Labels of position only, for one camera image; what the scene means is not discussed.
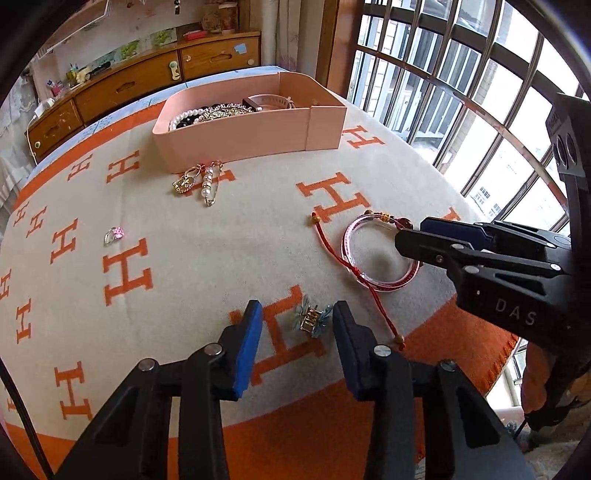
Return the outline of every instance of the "curtain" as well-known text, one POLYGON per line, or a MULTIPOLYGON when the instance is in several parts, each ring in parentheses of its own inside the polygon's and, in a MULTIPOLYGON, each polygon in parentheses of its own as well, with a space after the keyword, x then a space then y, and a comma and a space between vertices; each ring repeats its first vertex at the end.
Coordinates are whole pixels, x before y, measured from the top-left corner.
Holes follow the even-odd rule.
POLYGON ((252 0, 251 27, 261 30, 261 64, 294 72, 300 38, 301 0, 252 0))
POLYGON ((0 242, 18 193, 34 167, 25 133, 37 106, 30 77, 19 77, 0 107, 0 242))

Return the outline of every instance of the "pink box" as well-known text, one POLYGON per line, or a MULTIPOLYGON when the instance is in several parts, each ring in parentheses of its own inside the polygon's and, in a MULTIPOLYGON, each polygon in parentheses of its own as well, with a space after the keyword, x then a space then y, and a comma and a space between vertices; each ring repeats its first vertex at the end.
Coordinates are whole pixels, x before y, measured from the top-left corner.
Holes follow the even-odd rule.
POLYGON ((339 148, 347 107, 302 73, 279 72, 208 83, 175 93, 164 104, 152 134, 171 173, 198 163, 227 163, 302 150, 339 148), (242 103, 263 93, 291 97, 295 109, 247 113, 168 131, 177 115, 203 105, 242 103))

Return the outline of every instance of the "bolt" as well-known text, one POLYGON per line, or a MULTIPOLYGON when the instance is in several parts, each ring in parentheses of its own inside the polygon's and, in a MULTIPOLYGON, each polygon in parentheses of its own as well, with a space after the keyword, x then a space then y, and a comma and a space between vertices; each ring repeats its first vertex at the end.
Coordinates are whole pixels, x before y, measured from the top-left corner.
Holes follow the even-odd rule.
POLYGON ((216 356, 222 353, 223 348, 219 343, 210 343, 203 348, 206 355, 216 356))
POLYGON ((374 347, 374 353, 377 356, 390 356, 392 350, 390 350, 390 347, 387 345, 376 345, 374 347))
POLYGON ((457 368, 457 363, 454 360, 442 360, 439 364, 446 372, 455 372, 457 368))
POLYGON ((138 363, 138 368, 142 372, 149 372, 155 366, 156 366, 156 360, 154 360, 153 358, 144 358, 143 360, 140 360, 138 363))

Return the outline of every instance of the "blue sticker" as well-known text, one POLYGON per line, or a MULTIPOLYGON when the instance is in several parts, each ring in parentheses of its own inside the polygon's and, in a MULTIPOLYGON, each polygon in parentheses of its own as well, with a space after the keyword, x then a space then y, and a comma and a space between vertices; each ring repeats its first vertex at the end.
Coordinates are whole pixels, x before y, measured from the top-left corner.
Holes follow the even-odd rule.
POLYGON ((244 55, 246 53, 246 44, 240 43, 234 47, 234 50, 236 50, 236 53, 239 55, 244 55))

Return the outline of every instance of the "tablecloth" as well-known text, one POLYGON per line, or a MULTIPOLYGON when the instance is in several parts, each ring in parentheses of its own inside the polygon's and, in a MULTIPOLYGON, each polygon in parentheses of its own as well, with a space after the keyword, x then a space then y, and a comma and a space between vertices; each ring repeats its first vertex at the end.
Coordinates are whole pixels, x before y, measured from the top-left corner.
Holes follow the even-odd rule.
MULTIPOLYGON (((90 127, 25 186, 1 246, 1 355, 57 468, 140 359, 187 358, 257 299, 265 324, 251 385, 239 402, 222 403, 232 478, 361 478, 372 406, 347 392, 332 332, 310 339, 294 330, 293 310, 304 295, 347 300, 378 341, 391 334, 369 292, 322 247, 310 213, 335 246, 368 208, 417 226, 426 216, 481 218, 411 147, 349 103, 338 150, 229 163, 210 208, 199 189, 177 195, 178 177, 165 172, 151 129, 163 100, 182 87, 90 127), (104 246, 113 226, 125 237, 104 246)), ((379 227, 356 234, 367 273, 400 276, 405 260, 392 236, 379 227)), ((445 272, 425 265, 381 298, 407 337, 408 358, 454 358, 485 393, 515 338, 461 312, 453 295, 445 272)), ((35 465, 6 392, 2 406, 13 441, 35 465)), ((177 435, 175 403, 172 478, 177 435)))

